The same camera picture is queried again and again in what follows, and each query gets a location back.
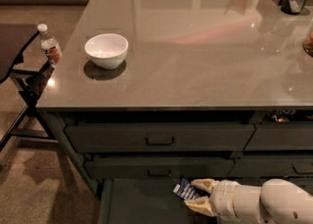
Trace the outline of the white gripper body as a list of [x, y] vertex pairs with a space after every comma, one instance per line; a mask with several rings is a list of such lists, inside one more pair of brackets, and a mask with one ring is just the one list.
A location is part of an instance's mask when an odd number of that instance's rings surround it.
[[210, 193], [212, 209], [222, 220], [239, 221], [234, 210], [234, 192], [238, 186], [239, 183], [235, 181], [222, 180]]

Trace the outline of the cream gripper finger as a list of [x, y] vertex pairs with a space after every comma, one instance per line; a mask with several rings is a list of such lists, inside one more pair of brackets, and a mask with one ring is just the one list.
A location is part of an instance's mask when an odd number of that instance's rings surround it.
[[191, 182], [191, 184], [194, 187], [211, 194], [214, 188], [219, 184], [219, 182], [215, 181], [214, 179], [205, 178], [205, 179], [195, 179]]
[[209, 217], [214, 217], [216, 215], [216, 211], [213, 209], [209, 197], [200, 197], [195, 200], [184, 200], [184, 203], [194, 212]]

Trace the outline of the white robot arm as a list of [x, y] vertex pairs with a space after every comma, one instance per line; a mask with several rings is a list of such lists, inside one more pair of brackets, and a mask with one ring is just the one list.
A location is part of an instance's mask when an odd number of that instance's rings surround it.
[[257, 187], [196, 179], [191, 185], [209, 196], [185, 200], [185, 205], [206, 216], [251, 224], [313, 224], [313, 196], [286, 180], [271, 179]]

